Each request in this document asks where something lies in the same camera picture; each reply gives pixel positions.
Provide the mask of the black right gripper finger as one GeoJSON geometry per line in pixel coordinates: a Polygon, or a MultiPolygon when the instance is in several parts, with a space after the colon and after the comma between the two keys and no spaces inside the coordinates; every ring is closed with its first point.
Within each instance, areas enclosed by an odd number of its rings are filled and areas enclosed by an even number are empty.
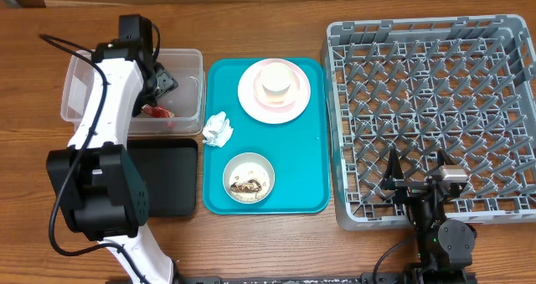
{"type": "Polygon", "coordinates": [[[454,164],[455,162],[444,149],[441,148],[437,151],[437,165],[439,167],[445,166],[445,165],[454,165],[454,164]]]}
{"type": "Polygon", "coordinates": [[[404,180],[405,176],[402,171],[399,155],[395,147],[392,147],[389,151],[389,160],[387,164],[387,169],[384,173],[384,179],[389,180],[404,180]]]}

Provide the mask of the red snack wrapper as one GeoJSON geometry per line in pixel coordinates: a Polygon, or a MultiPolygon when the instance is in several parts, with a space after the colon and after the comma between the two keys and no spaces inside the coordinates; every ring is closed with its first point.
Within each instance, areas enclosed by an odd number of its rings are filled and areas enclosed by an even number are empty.
{"type": "Polygon", "coordinates": [[[175,127],[173,121],[175,115],[162,106],[144,105],[142,107],[142,112],[154,118],[165,119],[165,123],[168,128],[173,129],[175,127]]]}

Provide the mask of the white napkin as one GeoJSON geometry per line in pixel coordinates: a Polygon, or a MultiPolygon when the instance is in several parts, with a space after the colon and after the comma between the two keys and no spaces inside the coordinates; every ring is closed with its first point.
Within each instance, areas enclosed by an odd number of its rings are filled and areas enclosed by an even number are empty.
{"type": "Polygon", "coordinates": [[[224,111],[211,116],[202,130],[203,143],[211,147],[223,147],[231,138],[234,129],[224,111]]]}

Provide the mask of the cream cup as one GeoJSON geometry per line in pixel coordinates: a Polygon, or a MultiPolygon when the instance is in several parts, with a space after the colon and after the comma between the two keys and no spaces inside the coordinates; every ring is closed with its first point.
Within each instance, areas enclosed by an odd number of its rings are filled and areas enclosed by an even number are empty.
{"type": "Polygon", "coordinates": [[[272,101],[282,101],[293,81],[291,69],[282,63],[270,63],[260,71],[260,84],[272,101]]]}

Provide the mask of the grey bowl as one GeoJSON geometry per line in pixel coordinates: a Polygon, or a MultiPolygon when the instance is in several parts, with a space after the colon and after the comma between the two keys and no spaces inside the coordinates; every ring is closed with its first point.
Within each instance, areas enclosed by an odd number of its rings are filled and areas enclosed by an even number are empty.
{"type": "Polygon", "coordinates": [[[224,172],[223,172],[224,190],[233,200],[235,200],[238,203],[241,203],[241,202],[237,201],[236,199],[234,199],[230,195],[230,191],[229,191],[229,176],[231,175],[233,170],[235,168],[237,168],[241,163],[257,163],[257,164],[261,165],[269,174],[269,177],[270,177],[270,180],[271,180],[271,191],[272,191],[272,189],[275,186],[276,174],[275,174],[275,170],[272,167],[271,163],[265,157],[261,156],[258,153],[255,153],[255,152],[243,152],[243,153],[238,154],[235,157],[233,157],[226,164],[226,166],[224,168],[224,172]]]}

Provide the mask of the rice and food scraps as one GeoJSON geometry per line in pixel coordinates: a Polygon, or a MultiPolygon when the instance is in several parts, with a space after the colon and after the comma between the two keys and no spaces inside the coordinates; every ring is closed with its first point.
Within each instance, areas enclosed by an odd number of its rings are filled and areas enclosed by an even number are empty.
{"type": "Polygon", "coordinates": [[[269,174],[257,163],[241,163],[229,176],[229,191],[241,203],[261,201],[271,191],[269,174]]]}

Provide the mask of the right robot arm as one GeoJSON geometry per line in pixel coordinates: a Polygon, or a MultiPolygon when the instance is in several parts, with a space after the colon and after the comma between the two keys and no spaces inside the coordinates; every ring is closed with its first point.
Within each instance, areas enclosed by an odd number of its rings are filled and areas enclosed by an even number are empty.
{"type": "Polygon", "coordinates": [[[415,229],[415,236],[406,242],[416,242],[420,261],[406,267],[404,282],[475,283],[476,278],[467,275],[465,268],[472,264],[477,232],[445,213],[445,203],[461,195],[468,175],[443,149],[437,151],[437,165],[425,180],[411,180],[404,175],[393,148],[380,181],[380,188],[394,191],[392,202],[405,206],[415,229]]]}

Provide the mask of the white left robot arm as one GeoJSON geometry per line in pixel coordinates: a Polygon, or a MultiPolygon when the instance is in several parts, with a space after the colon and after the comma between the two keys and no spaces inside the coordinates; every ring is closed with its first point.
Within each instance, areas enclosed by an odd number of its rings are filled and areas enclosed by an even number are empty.
{"type": "Polygon", "coordinates": [[[49,243],[62,256],[107,249],[134,283],[178,283],[175,262],[150,231],[146,184],[126,151],[137,101],[153,93],[152,46],[98,44],[90,98],[67,148],[49,152],[46,170],[55,201],[49,243]]]}

